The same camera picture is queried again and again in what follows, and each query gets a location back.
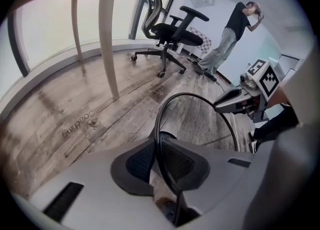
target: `black metal rim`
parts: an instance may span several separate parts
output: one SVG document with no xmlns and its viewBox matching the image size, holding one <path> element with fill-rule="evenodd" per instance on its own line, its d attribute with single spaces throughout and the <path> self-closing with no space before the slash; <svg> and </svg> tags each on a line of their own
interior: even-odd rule
<svg viewBox="0 0 320 230">
<path fill-rule="evenodd" d="M 155 157 L 158 161 L 158 167 L 159 167 L 159 170 L 160 170 L 160 173 L 165 181 L 165 183 L 167 184 L 167 186 L 170 188 L 170 190 L 175 194 L 179 194 L 179 190 L 177 189 L 177 187 L 173 184 L 173 181 L 172 179 L 170 178 L 167 170 L 166 170 L 166 167 L 165 167 L 165 164 L 164 164 L 164 160 L 163 160 L 163 148 L 162 148 L 162 144 L 160 143 L 160 118 L 162 116 L 162 113 L 164 111 L 164 109 L 166 108 L 167 104 L 173 100 L 174 98 L 178 97 L 178 96 L 182 96 L 182 95 L 189 95 L 189 96 L 194 96 L 194 97 L 197 97 L 199 99 L 202 99 L 203 101 L 209 103 L 213 108 L 214 108 L 214 105 L 208 101 L 207 99 L 197 95 L 197 94 L 193 94 L 193 93 L 188 93 L 188 92 L 182 92 L 182 93 L 177 93 L 173 96 L 171 96 L 169 99 L 167 99 L 164 104 L 161 106 L 157 116 L 156 116 L 156 119 L 155 119 L 155 125 L 154 125 L 154 135 L 155 135 Z M 237 143 L 237 140 L 236 140 L 236 137 L 235 137 L 235 134 L 234 134 L 234 131 L 233 129 L 231 128 L 231 125 L 230 123 L 227 121 L 226 117 L 219 113 L 220 116 L 224 119 L 225 123 L 227 124 L 231 134 L 232 134 L 232 138 L 233 138 L 233 141 L 234 141 L 234 146 L 235 146 L 235 150 L 237 151 L 237 147 L 238 147 L 238 143 Z"/>
</svg>

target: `gray pants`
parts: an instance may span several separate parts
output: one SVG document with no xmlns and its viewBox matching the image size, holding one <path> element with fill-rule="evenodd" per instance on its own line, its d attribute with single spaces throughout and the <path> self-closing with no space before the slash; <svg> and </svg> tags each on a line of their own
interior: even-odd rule
<svg viewBox="0 0 320 230">
<path fill-rule="evenodd" d="M 198 65 L 213 75 L 217 68 L 228 58 L 237 43 L 236 34 L 232 29 L 225 28 L 222 32 L 220 45 L 208 53 Z"/>
</svg>

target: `chair seat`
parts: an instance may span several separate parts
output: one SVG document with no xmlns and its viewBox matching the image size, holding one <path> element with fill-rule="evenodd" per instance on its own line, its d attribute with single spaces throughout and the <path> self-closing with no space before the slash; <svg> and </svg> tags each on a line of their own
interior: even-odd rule
<svg viewBox="0 0 320 230">
<path fill-rule="evenodd" d="M 159 37 L 159 39 L 166 40 L 168 42 L 172 40 L 172 36 L 175 34 L 177 26 L 172 26 L 169 24 L 157 24 L 151 28 L 151 31 Z M 184 30 L 181 34 L 181 38 L 177 42 L 189 45 L 189 46 L 201 46 L 203 44 L 202 38 L 193 34 L 192 32 Z"/>
</svg>

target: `wooden table leg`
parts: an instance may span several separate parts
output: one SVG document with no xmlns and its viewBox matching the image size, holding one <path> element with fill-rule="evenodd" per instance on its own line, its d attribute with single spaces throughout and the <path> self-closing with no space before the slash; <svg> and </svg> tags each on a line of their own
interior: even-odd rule
<svg viewBox="0 0 320 230">
<path fill-rule="evenodd" d="M 71 20 L 72 20 L 74 42 L 75 42 L 76 51 L 78 53 L 78 59 L 79 61 L 83 61 L 84 57 L 81 52 L 79 33 L 78 33 L 77 5 L 78 5 L 78 0 L 71 0 Z"/>
<path fill-rule="evenodd" d="M 112 17 L 115 0 L 99 0 L 99 37 L 106 77 L 114 99 L 119 98 L 112 53 Z"/>
</svg>

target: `office chair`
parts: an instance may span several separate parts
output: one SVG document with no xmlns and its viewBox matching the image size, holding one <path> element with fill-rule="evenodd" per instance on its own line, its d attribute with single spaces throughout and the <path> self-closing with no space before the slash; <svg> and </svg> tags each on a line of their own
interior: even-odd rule
<svg viewBox="0 0 320 230">
<path fill-rule="evenodd" d="M 148 39 L 159 40 L 160 44 L 165 44 L 164 49 L 155 51 L 135 52 L 134 55 L 131 56 L 131 59 L 133 61 L 136 61 L 137 55 L 161 56 L 162 70 L 159 71 L 157 75 L 158 77 L 163 78 L 166 72 L 167 58 L 169 61 L 174 62 L 182 68 L 182 70 L 179 71 L 181 74 L 183 74 L 187 69 L 176 58 L 174 58 L 170 53 L 167 52 L 169 44 L 173 44 L 173 46 L 176 46 L 177 43 L 183 43 L 189 46 L 202 45 L 202 38 L 198 37 L 196 34 L 187 31 L 186 28 L 189 26 L 189 24 L 195 17 L 198 17 L 205 22 L 209 21 L 209 18 L 192 8 L 182 6 L 180 7 L 180 10 L 185 11 L 187 13 L 187 16 L 184 19 L 175 16 L 170 16 L 173 19 L 170 25 L 164 23 L 156 24 L 161 13 L 161 9 L 162 0 L 154 0 L 153 9 L 148 0 L 148 12 L 142 24 L 142 31 Z M 176 23 L 178 21 L 182 21 L 179 27 L 176 26 Z"/>
</svg>

